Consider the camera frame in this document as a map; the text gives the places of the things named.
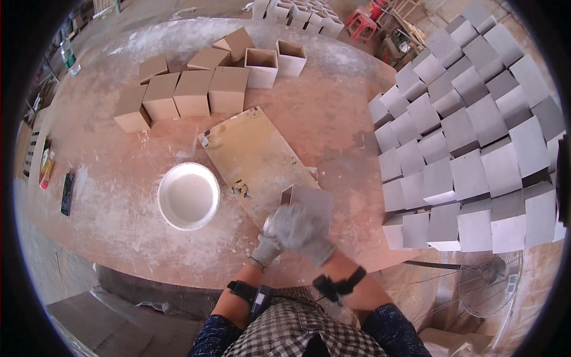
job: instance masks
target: red plastic stool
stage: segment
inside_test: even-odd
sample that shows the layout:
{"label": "red plastic stool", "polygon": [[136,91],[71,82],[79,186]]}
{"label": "red plastic stool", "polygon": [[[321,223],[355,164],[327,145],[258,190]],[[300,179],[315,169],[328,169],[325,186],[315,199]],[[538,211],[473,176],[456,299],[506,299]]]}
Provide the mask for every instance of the red plastic stool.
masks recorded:
{"label": "red plastic stool", "polygon": [[353,20],[359,15],[371,17],[371,12],[365,9],[363,6],[357,7],[355,11],[353,11],[353,13],[345,20],[345,26],[349,26],[353,22]]}
{"label": "red plastic stool", "polygon": [[350,38],[353,41],[361,40],[367,43],[377,30],[377,24],[370,17],[358,15],[349,26]]}

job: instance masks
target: white paint bucket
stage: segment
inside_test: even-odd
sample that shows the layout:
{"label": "white paint bucket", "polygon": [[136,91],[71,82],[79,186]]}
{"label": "white paint bucket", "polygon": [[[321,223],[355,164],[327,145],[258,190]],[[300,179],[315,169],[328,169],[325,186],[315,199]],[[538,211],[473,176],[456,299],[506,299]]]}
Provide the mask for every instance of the white paint bucket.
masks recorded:
{"label": "white paint bucket", "polygon": [[159,209],[164,219],[183,231],[204,227],[220,204],[220,186],[206,167],[185,162],[171,168],[160,181]]}

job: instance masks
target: round wooden table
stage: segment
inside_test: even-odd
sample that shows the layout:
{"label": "round wooden table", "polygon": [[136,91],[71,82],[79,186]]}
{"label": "round wooden table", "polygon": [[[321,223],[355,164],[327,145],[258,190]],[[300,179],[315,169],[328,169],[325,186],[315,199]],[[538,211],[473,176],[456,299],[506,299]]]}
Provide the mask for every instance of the round wooden table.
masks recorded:
{"label": "round wooden table", "polygon": [[[240,19],[162,23],[81,53],[81,72],[65,77],[38,118],[38,142],[51,138],[56,164],[44,191],[37,185],[38,145],[27,191],[31,221],[49,238],[109,268],[158,282],[225,287],[259,234],[197,142],[199,133],[230,116],[160,121],[146,133],[125,134],[112,115],[120,91],[138,85],[143,60],[165,52],[170,71],[182,71],[201,48],[242,26],[257,48],[275,49],[277,39],[305,46],[308,61],[300,77],[278,77],[272,89],[247,89],[244,108],[260,106],[320,187],[333,192],[331,239],[368,271],[416,256],[415,250],[391,251],[381,228],[380,153],[367,103],[394,84],[394,69],[322,35]],[[209,167],[222,189],[216,217],[194,232],[169,226],[156,198],[161,177],[187,161]],[[60,209],[70,171],[76,181],[67,217]],[[307,285],[318,274],[309,261],[285,253],[264,283]]]}

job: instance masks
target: gray work glove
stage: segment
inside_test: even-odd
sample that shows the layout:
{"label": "gray work glove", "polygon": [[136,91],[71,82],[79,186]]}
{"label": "gray work glove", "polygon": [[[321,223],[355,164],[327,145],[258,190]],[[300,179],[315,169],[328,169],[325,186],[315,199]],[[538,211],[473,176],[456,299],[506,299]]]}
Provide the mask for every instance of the gray work glove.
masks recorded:
{"label": "gray work glove", "polygon": [[258,240],[260,244],[254,249],[251,256],[267,268],[282,253],[282,245],[277,237],[266,234],[258,235]]}
{"label": "gray work glove", "polygon": [[280,206],[266,219],[264,234],[278,237],[282,248],[309,258],[315,266],[323,265],[335,251],[322,219],[299,204]]}

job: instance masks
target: sanding board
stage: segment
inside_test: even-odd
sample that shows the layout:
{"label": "sanding board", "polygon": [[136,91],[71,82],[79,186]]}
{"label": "sanding board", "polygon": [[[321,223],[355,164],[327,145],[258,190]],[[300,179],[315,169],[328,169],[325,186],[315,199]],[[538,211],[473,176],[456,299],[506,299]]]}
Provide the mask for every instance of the sanding board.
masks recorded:
{"label": "sanding board", "polygon": [[320,188],[260,107],[207,130],[200,143],[260,230],[286,188]]}

